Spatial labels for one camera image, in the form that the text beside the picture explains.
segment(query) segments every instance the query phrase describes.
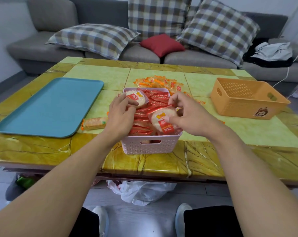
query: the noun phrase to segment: shoe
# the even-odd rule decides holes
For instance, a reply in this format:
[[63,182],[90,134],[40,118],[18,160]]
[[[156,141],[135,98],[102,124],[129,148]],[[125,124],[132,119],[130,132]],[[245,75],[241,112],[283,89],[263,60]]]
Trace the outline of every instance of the shoe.
[[100,237],[106,237],[109,226],[109,219],[106,209],[103,206],[97,206],[92,210],[92,212],[97,214],[100,220]]
[[175,215],[175,231],[177,237],[185,237],[185,223],[184,223],[184,211],[192,210],[189,204],[181,204],[176,211]]

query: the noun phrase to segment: red label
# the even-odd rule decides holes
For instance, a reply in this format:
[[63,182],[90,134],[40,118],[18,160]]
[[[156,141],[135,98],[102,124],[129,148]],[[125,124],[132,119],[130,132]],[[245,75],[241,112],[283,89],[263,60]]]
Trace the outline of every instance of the red label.
[[138,96],[136,96],[135,94],[130,94],[130,95],[127,95],[126,97],[129,98],[129,99],[132,99],[132,100],[138,100],[139,99]]
[[161,129],[164,134],[170,134],[174,132],[174,128],[170,123],[165,122],[165,120],[159,121]]

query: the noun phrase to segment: forearm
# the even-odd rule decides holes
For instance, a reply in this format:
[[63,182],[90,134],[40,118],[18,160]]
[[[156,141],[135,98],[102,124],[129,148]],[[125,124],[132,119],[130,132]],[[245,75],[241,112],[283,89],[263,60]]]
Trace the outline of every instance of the forearm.
[[230,128],[212,140],[245,236],[298,236],[298,199]]
[[114,144],[99,134],[0,211],[0,236],[68,236]]

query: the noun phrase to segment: coffee table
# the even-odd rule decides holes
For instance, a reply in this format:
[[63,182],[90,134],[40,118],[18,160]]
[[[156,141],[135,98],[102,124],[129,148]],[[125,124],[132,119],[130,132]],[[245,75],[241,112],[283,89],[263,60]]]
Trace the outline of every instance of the coffee table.
[[[244,70],[67,57],[3,101],[0,121],[57,77],[104,81],[104,88],[86,118],[106,116],[118,92],[134,87],[136,78],[152,75],[165,75],[184,83],[183,91],[206,102],[204,107],[231,127],[278,178],[286,184],[298,185],[298,115],[286,108],[271,120],[255,120],[220,116],[214,109],[209,96],[216,78],[255,80]],[[64,139],[0,134],[0,166],[11,171],[45,173],[101,131],[78,130]],[[121,143],[117,143],[98,175],[104,179],[225,180],[214,146],[204,137],[187,133],[168,154],[126,155]]]

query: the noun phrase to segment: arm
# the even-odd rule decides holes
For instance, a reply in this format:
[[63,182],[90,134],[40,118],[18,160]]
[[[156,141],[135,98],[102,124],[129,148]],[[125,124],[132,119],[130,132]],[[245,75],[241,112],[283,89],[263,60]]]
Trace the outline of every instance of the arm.
[[111,103],[101,134],[0,211],[0,236],[70,234],[105,157],[132,127],[136,109],[128,104],[138,103],[125,97],[120,95]]
[[298,199],[239,136],[182,93],[169,104],[184,107],[183,116],[170,117],[170,123],[214,144],[243,234],[298,236]]

